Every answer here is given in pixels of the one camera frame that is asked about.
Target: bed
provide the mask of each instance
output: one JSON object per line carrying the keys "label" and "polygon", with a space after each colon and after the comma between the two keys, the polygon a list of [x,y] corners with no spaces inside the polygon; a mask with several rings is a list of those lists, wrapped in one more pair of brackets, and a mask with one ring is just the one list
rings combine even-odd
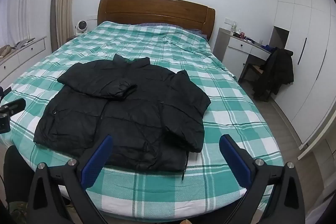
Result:
{"label": "bed", "polygon": [[[203,122],[201,153],[189,155],[184,180],[181,174],[141,174],[104,168],[87,190],[97,208],[111,216],[163,222],[185,219],[224,207],[242,197],[241,188],[222,157],[218,142],[230,134],[241,148],[268,164],[283,165],[272,133],[256,106],[234,76],[211,53],[207,40],[185,29],[201,30],[209,39],[215,10],[182,0],[101,0],[98,27],[67,42],[21,75],[4,103],[25,98],[24,112],[14,116],[12,130],[1,135],[6,145],[16,145],[35,169],[45,162],[63,165],[69,157],[33,142],[36,125],[51,98],[61,90],[57,82],[71,65],[97,59],[149,57],[152,64],[174,72],[185,69],[191,81],[210,98]],[[135,26],[163,22],[175,26]],[[263,209],[268,187],[259,206]]]}

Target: jacket collar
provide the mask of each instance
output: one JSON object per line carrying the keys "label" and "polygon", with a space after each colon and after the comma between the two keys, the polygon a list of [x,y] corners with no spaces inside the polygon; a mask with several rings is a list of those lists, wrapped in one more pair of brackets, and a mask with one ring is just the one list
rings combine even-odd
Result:
{"label": "jacket collar", "polygon": [[119,54],[115,54],[113,58],[113,63],[118,67],[126,67],[127,65],[131,66],[132,68],[142,68],[146,65],[150,65],[150,59],[148,57],[145,58],[137,58],[134,60],[129,60],[120,56]]}

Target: jacket zipper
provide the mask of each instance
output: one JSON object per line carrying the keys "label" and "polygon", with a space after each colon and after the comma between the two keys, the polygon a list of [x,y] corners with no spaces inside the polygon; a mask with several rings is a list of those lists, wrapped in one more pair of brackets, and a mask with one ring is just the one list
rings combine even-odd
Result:
{"label": "jacket zipper", "polygon": [[186,155],[186,158],[185,158],[184,170],[183,170],[183,173],[182,173],[182,180],[184,179],[184,173],[185,173],[185,171],[187,169],[188,158],[189,158],[189,151],[187,151],[187,155]]}
{"label": "jacket zipper", "polygon": [[93,137],[94,139],[96,139],[97,128],[99,128],[99,126],[101,124],[101,120],[103,119],[104,110],[105,110],[105,107],[107,106],[108,103],[109,103],[108,101],[105,103],[105,105],[104,105],[104,107],[103,107],[103,109],[100,113],[99,120],[98,120],[96,128],[94,130],[94,137]]}

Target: jacket sleeve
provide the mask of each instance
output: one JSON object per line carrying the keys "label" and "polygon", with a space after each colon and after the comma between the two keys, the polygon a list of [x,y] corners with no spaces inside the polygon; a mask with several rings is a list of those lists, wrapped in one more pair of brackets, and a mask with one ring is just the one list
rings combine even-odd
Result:
{"label": "jacket sleeve", "polygon": [[162,121],[167,139],[190,152],[201,152],[203,115],[211,101],[185,70],[175,74],[163,102]]}
{"label": "jacket sleeve", "polygon": [[134,92],[137,86],[130,79],[123,77],[111,62],[106,61],[109,60],[76,63],[58,77],[57,81],[90,96],[123,100]]}

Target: floor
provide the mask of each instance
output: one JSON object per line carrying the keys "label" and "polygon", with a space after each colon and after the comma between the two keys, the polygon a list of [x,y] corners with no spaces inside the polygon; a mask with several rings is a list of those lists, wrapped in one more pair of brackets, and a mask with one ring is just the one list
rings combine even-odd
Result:
{"label": "floor", "polygon": [[300,154],[298,145],[290,132],[290,129],[287,127],[275,107],[273,107],[272,103],[270,101],[261,102],[254,100],[252,86],[249,82],[244,81],[241,84],[241,87],[252,99],[271,129],[280,148],[283,161],[291,161],[295,164],[303,192],[305,211],[308,212],[324,189],[322,176],[314,153],[310,153],[301,160],[298,160],[297,157]]}

